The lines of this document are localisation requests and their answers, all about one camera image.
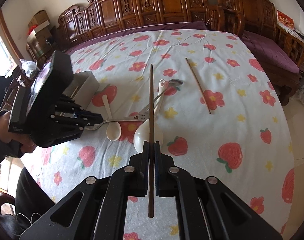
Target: person's leg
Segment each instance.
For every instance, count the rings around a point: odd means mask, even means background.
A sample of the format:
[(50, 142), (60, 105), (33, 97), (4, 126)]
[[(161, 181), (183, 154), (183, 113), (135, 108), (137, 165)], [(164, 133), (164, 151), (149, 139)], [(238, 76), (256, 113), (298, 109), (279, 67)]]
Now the person's leg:
[[(31, 219), (33, 213), (41, 216), (47, 212), (55, 203), (46, 195), (46, 193), (37, 185), (26, 168), (23, 168), (16, 188), (15, 213), (21, 213)], [(33, 216), (33, 222), (39, 218)], [(19, 215), (17, 221), (23, 228), (30, 226), (26, 218)]]

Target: white spoon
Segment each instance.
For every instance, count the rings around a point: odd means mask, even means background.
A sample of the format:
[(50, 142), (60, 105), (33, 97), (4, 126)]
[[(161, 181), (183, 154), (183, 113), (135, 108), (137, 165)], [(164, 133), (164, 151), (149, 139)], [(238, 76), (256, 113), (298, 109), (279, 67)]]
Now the white spoon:
[[(159, 83), (159, 95), (162, 94), (162, 92), (165, 90), (165, 80), (161, 79)], [(154, 108), (154, 141), (159, 141), (160, 147), (162, 147), (163, 144), (163, 133), (161, 128), (157, 125), (156, 122), (156, 115), (158, 114), (161, 104), (162, 104), (162, 99), (163, 99), (163, 94), (158, 98), (156, 101), (156, 106)], [(134, 138), (133, 138), (133, 144), (135, 147), (135, 150), (138, 153), (143, 152), (143, 143), (144, 141), (149, 140), (149, 119), (147, 119), (144, 123), (140, 125), (139, 128), (135, 131)]]
[[(112, 119), (111, 109), (110, 109), (109, 102), (107, 100), (107, 96), (103, 95), (102, 100), (103, 100), (105, 109), (107, 111), (108, 118)], [(118, 138), (120, 138), (121, 133), (122, 133), (121, 125), (119, 125), (118, 122), (109, 122), (109, 126), (107, 127), (107, 130), (106, 130), (106, 136), (111, 142), (114, 142)]]

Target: chopstick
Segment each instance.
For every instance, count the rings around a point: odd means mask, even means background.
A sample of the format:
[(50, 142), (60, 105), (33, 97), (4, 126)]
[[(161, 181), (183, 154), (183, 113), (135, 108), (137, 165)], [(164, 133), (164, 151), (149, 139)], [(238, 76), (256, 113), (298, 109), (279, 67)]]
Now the chopstick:
[(154, 217), (154, 79), (153, 79), (153, 65), (150, 66), (150, 110), (149, 110), (149, 204), (148, 204), (148, 217)]
[(192, 69), (192, 67), (191, 67), (191, 65), (190, 65), (190, 62), (188, 61), (187, 58), (185, 58), (185, 60), (187, 61), (188, 65), (189, 65), (189, 67), (190, 67), (190, 69), (191, 69), (191, 71), (192, 71), (192, 73), (193, 73), (193, 76), (194, 76), (194, 78), (195, 78), (195, 81), (196, 81), (196, 83), (197, 83), (197, 85), (198, 85), (198, 87), (199, 87), (199, 90), (200, 90), (201, 94), (202, 94), (204, 103), (206, 104), (206, 106), (207, 106), (207, 108), (208, 108), (208, 110), (209, 110), (209, 114), (211, 114), (210, 108), (209, 108), (208, 104), (206, 103), (206, 100), (205, 100), (205, 96), (204, 96), (202, 87), (201, 87), (199, 81), (197, 80), (197, 77), (196, 77), (196, 75), (195, 75), (195, 73), (194, 73), (194, 71), (193, 71), (193, 69)]

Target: wooden armrest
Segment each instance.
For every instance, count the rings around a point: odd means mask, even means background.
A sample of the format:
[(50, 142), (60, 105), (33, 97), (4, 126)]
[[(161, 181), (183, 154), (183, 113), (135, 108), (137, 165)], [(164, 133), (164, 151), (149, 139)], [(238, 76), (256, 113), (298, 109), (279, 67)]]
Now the wooden armrest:
[(225, 31), (236, 34), (240, 39), (242, 38), (245, 20), (244, 15), (240, 11), (224, 8), (225, 15)]
[(300, 68), (304, 62), (304, 42), (282, 29), (279, 25), (276, 26), (275, 42)]
[(7, 193), (0, 193), (0, 215), (1, 213), (1, 206), (5, 203), (9, 203), (11, 205), (15, 205), (15, 197), (11, 196)]
[(224, 11), (222, 6), (208, 4), (207, 6), (207, 19), (206, 26), (211, 31), (224, 31)]

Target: purple cushion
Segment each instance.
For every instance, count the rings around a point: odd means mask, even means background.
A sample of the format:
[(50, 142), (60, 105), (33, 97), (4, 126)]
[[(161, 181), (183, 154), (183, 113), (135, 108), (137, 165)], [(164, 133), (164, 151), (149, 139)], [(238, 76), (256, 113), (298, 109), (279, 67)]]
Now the purple cushion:
[(244, 31), (242, 41), (259, 62), (266, 62), (292, 73), (299, 73), (298, 66), (273, 40)]

